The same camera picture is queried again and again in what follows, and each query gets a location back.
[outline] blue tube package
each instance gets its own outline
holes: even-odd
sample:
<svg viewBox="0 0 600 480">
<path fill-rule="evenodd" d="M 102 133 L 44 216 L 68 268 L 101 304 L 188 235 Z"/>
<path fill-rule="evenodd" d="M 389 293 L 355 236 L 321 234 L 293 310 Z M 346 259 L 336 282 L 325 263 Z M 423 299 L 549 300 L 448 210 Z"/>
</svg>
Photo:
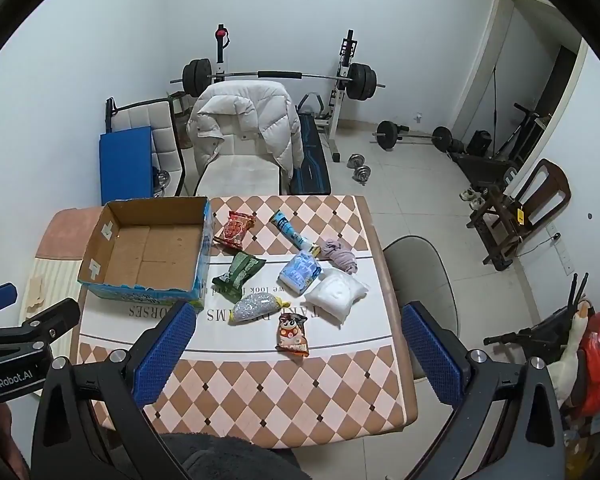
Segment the blue tube package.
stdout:
<svg viewBox="0 0 600 480">
<path fill-rule="evenodd" d="M 286 218 L 285 214 L 278 209 L 276 213 L 269 220 L 275 225 L 285 237 L 291 241 L 298 249 L 309 251 L 311 250 L 312 243 L 303 237 L 300 233 L 291 225 L 291 222 Z"/>
<path fill-rule="evenodd" d="M 321 272 L 322 268 L 314 256 L 300 251 L 280 271 L 279 279 L 296 294 L 304 294 Z"/>
</svg>

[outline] purple cloth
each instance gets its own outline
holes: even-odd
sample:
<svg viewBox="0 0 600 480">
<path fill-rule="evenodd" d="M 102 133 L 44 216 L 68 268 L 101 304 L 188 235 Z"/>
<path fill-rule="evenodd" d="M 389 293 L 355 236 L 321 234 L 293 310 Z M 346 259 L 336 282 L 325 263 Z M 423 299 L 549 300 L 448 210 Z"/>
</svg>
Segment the purple cloth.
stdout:
<svg viewBox="0 0 600 480">
<path fill-rule="evenodd" d="M 330 259 L 333 264 L 347 274 L 358 272 L 358 264 L 353 253 L 344 248 L 342 242 L 330 238 L 320 245 L 320 251 L 325 258 Z"/>
</svg>

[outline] door frame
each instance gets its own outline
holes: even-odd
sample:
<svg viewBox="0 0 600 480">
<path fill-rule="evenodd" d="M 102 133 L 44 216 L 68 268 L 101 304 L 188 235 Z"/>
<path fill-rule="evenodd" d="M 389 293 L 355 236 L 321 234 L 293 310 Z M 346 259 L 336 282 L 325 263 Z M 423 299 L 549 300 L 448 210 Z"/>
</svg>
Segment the door frame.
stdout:
<svg viewBox="0 0 600 480">
<path fill-rule="evenodd" d="M 536 1 L 553 7 L 549 0 Z M 450 128 L 451 133 L 456 139 L 460 139 L 466 133 L 487 85 L 491 80 L 491 73 L 493 73 L 496 62 L 500 57 L 500 51 L 502 50 L 502 45 L 504 44 L 507 31 L 509 30 L 513 9 L 513 0 L 493 0 L 489 20 L 487 21 L 474 65 L 472 66 L 471 72 L 469 72 L 469 77 L 467 78 L 464 89 L 456 103 L 450 122 L 452 124 Z M 522 168 L 520 168 L 518 174 L 507 187 L 507 191 L 515 189 L 519 185 L 522 177 L 535 165 L 540 152 L 549 141 L 549 138 L 555 130 L 556 124 L 560 121 L 560 118 L 569 103 L 569 99 L 571 99 L 573 89 L 580 78 L 580 72 L 584 65 L 587 50 L 587 43 L 584 40 L 581 40 L 573 71 L 571 72 L 571 76 L 555 113 Z"/>
</svg>

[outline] white puffer jacket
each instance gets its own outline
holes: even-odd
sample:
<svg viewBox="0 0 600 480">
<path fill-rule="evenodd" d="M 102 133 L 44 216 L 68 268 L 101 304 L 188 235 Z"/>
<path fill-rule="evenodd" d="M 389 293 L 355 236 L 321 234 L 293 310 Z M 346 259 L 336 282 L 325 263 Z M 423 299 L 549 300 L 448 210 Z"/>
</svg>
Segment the white puffer jacket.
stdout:
<svg viewBox="0 0 600 480">
<path fill-rule="evenodd" d="M 244 133 L 258 132 L 289 178 L 302 165 L 300 119 L 285 87 L 273 81 L 223 81 L 202 92 L 187 123 L 198 174 L 218 156 L 224 142 L 218 115 L 237 116 Z"/>
</svg>

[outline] doorway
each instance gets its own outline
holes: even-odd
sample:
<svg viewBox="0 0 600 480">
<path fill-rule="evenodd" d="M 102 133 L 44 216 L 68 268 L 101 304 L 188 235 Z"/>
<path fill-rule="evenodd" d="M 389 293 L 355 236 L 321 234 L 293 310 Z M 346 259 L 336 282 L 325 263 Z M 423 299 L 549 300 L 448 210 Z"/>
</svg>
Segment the doorway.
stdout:
<svg viewBox="0 0 600 480">
<path fill-rule="evenodd" d="M 559 121 L 586 49 L 581 35 L 548 0 L 494 0 L 456 106 L 454 138 L 467 146 L 481 132 L 480 139 L 491 142 L 479 155 L 499 160 L 502 171 L 514 167 L 521 178 Z"/>
</svg>

